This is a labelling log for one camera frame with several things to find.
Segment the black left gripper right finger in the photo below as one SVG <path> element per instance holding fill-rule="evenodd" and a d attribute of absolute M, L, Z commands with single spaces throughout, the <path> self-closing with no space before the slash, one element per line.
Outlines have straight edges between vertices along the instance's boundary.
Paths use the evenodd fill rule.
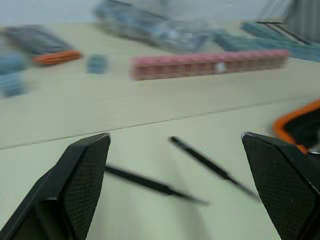
<path fill-rule="evenodd" d="M 294 144 L 244 132 L 242 144 L 258 195 L 282 240 L 320 238 L 320 160 Z"/>

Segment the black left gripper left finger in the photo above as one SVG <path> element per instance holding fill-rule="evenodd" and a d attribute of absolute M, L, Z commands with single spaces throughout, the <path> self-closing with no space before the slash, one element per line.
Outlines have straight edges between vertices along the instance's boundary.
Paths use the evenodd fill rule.
<path fill-rule="evenodd" d="M 111 143 L 101 133 L 70 144 L 0 231 L 2 240 L 84 240 L 101 195 Z"/>

